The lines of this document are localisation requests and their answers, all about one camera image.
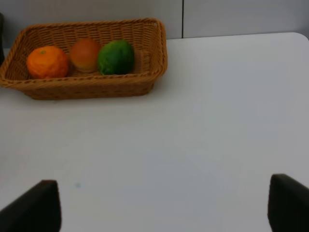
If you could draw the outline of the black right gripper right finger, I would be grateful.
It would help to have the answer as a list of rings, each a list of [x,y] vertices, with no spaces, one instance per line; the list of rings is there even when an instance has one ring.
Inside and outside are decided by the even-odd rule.
[[[309,188],[286,174],[272,175],[267,217],[273,232],[307,232]]]

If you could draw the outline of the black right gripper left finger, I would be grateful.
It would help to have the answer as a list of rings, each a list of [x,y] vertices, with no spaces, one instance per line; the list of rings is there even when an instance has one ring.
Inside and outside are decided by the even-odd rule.
[[[2,232],[58,232],[62,215],[58,183],[42,180],[0,211]]]

